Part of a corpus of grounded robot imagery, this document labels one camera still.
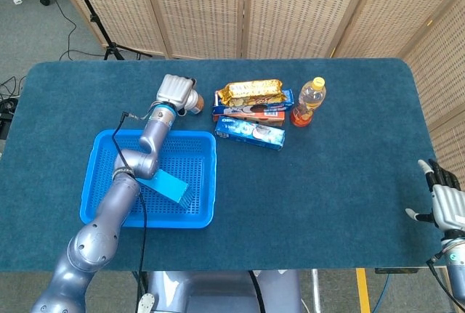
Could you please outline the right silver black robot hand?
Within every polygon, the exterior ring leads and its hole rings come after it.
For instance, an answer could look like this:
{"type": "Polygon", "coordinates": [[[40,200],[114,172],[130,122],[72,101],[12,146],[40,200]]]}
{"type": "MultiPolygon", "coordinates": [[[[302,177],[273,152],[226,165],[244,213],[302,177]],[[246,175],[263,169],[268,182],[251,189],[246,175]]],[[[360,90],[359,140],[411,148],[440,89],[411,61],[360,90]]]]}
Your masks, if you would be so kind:
{"type": "Polygon", "coordinates": [[[431,223],[444,233],[445,239],[464,237],[464,191],[458,178],[435,160],[418,160],[432,197],[432,210],[420,214],[411,208],[405,212],[414,221],[431,223]]]}

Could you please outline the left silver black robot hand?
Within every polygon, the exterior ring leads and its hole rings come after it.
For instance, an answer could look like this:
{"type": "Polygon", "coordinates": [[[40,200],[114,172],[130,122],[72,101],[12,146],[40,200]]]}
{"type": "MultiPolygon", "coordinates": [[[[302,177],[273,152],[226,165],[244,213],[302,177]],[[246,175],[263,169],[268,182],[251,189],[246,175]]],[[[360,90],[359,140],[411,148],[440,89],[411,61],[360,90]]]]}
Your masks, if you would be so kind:
{"type": "Polygon", "coordinates": [[[156,99],[169,103],[179,115],[186,112],[198,114],[203,109],[202,97],[195,90],[196,80],[166,74],[158,89],[156,99]]]}

